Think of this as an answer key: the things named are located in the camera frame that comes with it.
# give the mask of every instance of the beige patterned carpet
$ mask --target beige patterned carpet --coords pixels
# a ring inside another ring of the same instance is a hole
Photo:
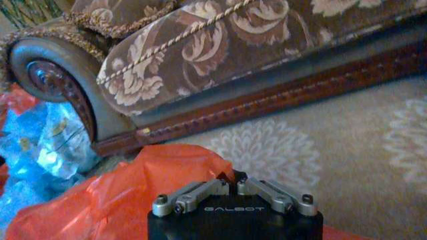
[[[251,176],[312,191],[327,225],[377,239],[427,240],[427,76],[170,143],[202,145]]]

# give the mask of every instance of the upholstered sofa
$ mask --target upholstered sofa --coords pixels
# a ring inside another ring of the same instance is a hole
[[[78,0],[0,42],[12,82],[70,101],[106,156],[426,70],[426,0]]]

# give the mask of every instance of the brown damask upholstery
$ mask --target brown damask upholstery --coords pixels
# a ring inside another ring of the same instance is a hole
[[[425,0],[194,0],[127,37],[98,84],[126,115],[339,46],[426,12]]]
[[[64,18],[106,37],[124,38],[168,14],[178,0],[76,0]]]

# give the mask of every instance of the blue plastic bag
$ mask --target blue plastic bag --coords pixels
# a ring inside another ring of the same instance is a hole
[[[0,239],[19,210],[83,182],[82,173],[100,160],[70,103],[42,102],[20,116],[10,110],[2,132],[10,178],[0,196]]]

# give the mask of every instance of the wooden sofa base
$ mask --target wooden sofa base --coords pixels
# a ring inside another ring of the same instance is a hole
[[[138,130],[95,142],[102,156],[130,152],[144,145],[192,135],[226,124],[240,122],[279,110],[338,96],[427,68],[427,41],[387,51],[322,73],[283,83],[255,94],[199,108]]]

